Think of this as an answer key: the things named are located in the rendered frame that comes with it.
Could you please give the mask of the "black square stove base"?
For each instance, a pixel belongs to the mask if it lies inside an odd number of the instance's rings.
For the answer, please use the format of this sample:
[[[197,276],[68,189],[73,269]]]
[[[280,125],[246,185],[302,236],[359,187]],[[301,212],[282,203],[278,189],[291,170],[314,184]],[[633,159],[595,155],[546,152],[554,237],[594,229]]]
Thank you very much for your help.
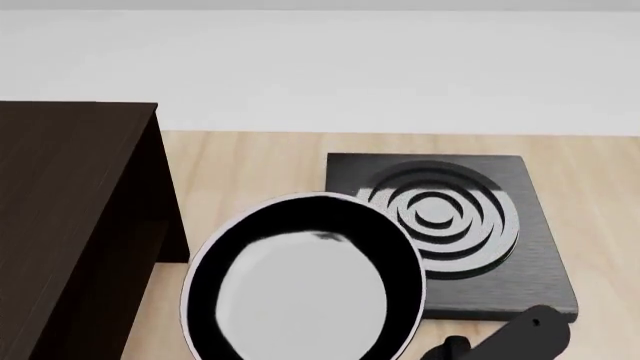
[[[520,221],[514,250],[495,269],[453,280],[429,278],[426,273],[426,318],[506,321],[533,305],[549,305],[566,320],[576,320],[573,287],[521,157],[335,152],[326,158],[325,188],[357,197],[360,185],[375,173],[408,161],[446,161],[478,171],[506,191]]]

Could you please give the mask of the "grey round ringed stove burner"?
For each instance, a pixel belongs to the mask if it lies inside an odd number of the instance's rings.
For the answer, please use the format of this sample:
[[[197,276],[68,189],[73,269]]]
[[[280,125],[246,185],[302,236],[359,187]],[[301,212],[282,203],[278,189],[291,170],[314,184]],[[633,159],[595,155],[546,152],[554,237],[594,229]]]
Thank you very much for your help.
[[[375,173],[356,196],[383,209],[410,236],[429,278],[471,278],[512,253],[520,221],[511,197],[476,170],[408,161]]]

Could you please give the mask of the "dark brown wooden cabinet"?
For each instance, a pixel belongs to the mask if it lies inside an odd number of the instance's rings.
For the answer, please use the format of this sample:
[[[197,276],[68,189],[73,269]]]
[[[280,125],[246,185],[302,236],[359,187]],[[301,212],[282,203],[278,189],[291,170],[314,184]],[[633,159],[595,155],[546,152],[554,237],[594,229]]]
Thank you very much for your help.
[[[0,360],[120,360],[190,257],[156,104],[0,101]]]

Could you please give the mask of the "black frying pan with handle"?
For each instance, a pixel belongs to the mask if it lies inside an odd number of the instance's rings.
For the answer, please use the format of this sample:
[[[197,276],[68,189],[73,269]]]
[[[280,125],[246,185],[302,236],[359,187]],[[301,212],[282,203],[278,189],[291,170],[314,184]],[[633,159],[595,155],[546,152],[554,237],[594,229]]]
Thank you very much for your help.
[[[288,194],[228,221],[190,264],[194,360],[401,360],[426,272],[406,230],[345,194]]]

